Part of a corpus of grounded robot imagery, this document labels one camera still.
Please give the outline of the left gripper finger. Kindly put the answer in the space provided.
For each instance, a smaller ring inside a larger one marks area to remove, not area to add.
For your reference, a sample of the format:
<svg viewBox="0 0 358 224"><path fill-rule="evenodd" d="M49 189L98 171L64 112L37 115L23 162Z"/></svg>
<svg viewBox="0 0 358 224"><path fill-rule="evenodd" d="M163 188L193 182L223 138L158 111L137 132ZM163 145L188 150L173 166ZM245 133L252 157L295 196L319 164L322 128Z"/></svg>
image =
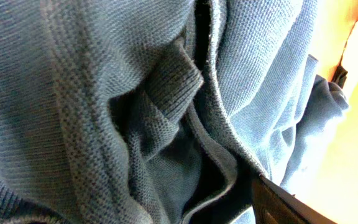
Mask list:
<svg viewBox="0 0 358 224"><path fill-rule="evenodd" d="M252 180L252 206L256 224L335 224L262 175Z"/></svg>

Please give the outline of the dark blue polo shirt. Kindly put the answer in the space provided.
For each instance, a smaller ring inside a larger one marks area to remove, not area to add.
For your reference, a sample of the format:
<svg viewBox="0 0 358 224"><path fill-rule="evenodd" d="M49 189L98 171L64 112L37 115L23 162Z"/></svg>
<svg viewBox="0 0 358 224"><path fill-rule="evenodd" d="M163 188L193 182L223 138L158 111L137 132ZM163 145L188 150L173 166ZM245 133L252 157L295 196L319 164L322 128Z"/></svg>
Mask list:
<svg viewBox="0 0 358 224"><path fill-rule="evenodd" d="M0 1L0 223L258 223L349 103L318 1Z"/></svg>

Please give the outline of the white t-shirt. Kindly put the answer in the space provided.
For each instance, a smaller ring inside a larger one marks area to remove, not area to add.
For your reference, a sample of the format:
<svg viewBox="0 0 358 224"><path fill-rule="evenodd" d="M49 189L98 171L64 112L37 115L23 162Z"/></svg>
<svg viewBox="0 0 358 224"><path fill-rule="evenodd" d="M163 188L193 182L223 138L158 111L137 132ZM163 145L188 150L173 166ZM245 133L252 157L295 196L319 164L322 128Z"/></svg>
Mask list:
<svg viewBox="0 0 358 224"><path fill-rule="evenodd" d="M354 24L346 42L341 67L347 71L347 78L342 90L349 99L358 84L358 21Z"/></svg>

